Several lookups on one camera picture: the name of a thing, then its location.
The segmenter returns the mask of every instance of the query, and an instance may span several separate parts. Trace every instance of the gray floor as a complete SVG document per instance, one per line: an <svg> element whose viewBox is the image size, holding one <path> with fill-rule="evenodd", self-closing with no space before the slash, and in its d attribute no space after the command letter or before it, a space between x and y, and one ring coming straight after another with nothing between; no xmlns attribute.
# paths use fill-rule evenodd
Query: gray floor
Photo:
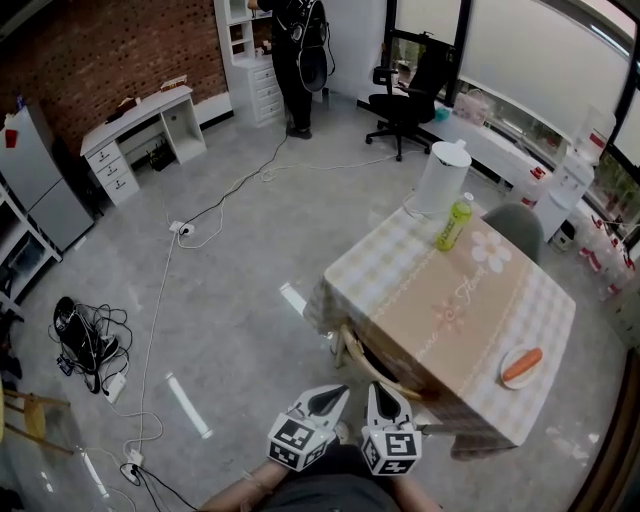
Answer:
<svg viewBox="0 0 640 512"><path fill-rule="evenodd" d="M314 108L313 139L287 141L278 164L330 167L394 154L389 141L364 144L364 134L375 129L375 116L340 101L331 109ZM79 376L67 378L56 367L59 349L47 337L47 326L57 300L70 295L129 312L131 370L117 409L138 411L172 238L162 197L171 220L185 220L264 163L282 132L282 125L246 129L229 120L205 132L205 156L161 174L141 172L141 191L121 208L109 209L87 241L52 266L26 297L26 324L15 326L13 335L25 371L20 386L72 403L71 413L49 410L54 441L98 447L122 458L123 442L136 438L139 429L137 418L118 417ZM270 183L252 180L226 203L219 236L200 250L174 248L145 397L145 409L161 418L164 434L144 443L143 452L145 465L192 503L200 504L264 459L265 436L276 414L303 390L346 382L356 388L356 397L362 396L366 383L357 371L334 370L330 342L313 332L279 290L290 283L308 297L327 266L399 207L424 165L425 156L414 153L401 164L296 168L280 171ZM477 177L468 177L465 189L485 208L500 199ZM201 217L196 235L183 241L204 241L218 223L218 213ZM604 321L577 259L547 250L542 266L578 304L560 373L523 447L494 459L454 462L451 439L425 441L414 475L446 510L566 510L598 453L618 394L624 349ZM211 429L204 438L171 390L170 382L176 381ZM145 419L145 435L157 429L153 419ZM104 485L129 494L138 510L153 510L144 489L128 484L109 455L89 455ZM79 455L42 451L7 433L0 461L0 485L18 488L29 510L130 509L110 489L110 497L102 499ZM175 510L184 508L170 496L165 500Z"/></svg>

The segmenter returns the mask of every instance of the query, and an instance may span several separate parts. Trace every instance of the white plate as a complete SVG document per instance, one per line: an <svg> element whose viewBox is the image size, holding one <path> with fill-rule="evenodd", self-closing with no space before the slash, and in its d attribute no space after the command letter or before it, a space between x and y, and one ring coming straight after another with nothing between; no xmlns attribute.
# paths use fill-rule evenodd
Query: white plate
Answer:
<svg viewBox="0 0 640 512"><path fill-rule="evenodd" d="M516 377L515 379L505 382L502 378L502 376L504 375L504 372L506 372L507 369L513 363L515 363L518 359L520 359L530 350L532 350L532 347L527 347L525 345L518 345L517 347L514 347L511 350L509 350L509 352L507 352L507 355L504 356L504 359L502 360L502 364L500 365L500 380L508 388L522 389L528 386L529 384L531 384L533 380L538 376L538 373L540 373L540 367L542 366L542 363L544 361L544 355L542 357L542 361L540 361L533 368L530 368L529 370L524 372L522 375Z"/></svg>

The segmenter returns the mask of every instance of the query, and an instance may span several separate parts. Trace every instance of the gray refrigerator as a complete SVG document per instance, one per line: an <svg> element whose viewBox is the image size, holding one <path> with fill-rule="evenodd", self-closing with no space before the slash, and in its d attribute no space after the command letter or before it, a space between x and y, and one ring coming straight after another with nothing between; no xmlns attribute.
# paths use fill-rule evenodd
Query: gray refrigerator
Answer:
<svg viewBox="0 0 640 512"><path fill-rule="evenodd" d="M7 147L6 130L17 132ZM0 174L35 224L64 251L93 218L62 176L53 157L54 136L39 105L7 118L0 132Z"/></svg>

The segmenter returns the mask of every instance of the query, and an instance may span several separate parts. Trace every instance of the green bottle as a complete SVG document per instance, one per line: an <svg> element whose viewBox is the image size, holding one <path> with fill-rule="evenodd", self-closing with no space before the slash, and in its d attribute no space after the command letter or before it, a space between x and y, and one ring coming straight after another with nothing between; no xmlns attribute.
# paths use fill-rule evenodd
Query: green bottle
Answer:
<svg viewBox="0 0 640 512"><path fill-rule="evenodd" d="M473 195L465 192L462 199L453 203L447 225L436 238L436 248L440 251L448 251L453 248L462 233L462 229L471 220L473 208Z"/></svg>

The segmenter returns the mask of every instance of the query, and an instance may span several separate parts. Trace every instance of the chair base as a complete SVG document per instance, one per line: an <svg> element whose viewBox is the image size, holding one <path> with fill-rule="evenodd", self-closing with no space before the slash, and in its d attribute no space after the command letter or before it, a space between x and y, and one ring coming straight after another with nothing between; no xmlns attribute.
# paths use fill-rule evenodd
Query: chair base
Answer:
<svg viewBox="0 0 640 512"><path fill-rule="evenodd" d="M424 146L425 154L431 153L431 143L421 139L413 132L413 128L403 128L402 125L394 124L387 121L378 121L378 131L367 134L364 139L367 144L373 142L374 137L384 137L386 135L393 135L396 138L396 144L398 147L398 154L396 155L396 161L402 162L402 137L405 137L413 142Z"/></svg>

